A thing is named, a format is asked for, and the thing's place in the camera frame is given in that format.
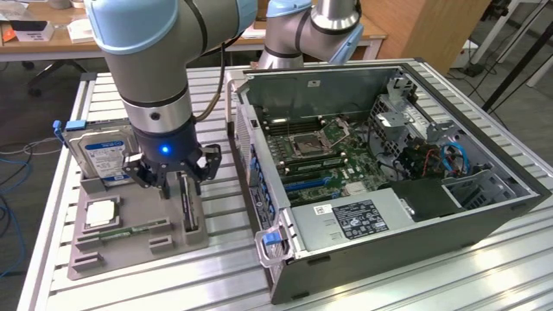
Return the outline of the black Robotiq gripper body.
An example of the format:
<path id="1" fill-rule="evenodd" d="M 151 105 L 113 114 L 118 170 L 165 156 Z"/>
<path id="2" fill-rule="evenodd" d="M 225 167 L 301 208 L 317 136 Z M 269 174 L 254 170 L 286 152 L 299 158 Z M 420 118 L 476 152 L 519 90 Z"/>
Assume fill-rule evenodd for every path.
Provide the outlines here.
<path id="1" fill-rule="evenodd" d="M 191 119 L 173 131 L 150 133 L 131 125 L 131 130 L 143 154 L 143 162 L 153 174 L 183 171 L 191 177 L 201 177 L 197 161 L 201 157 L 195 124 Z"/>

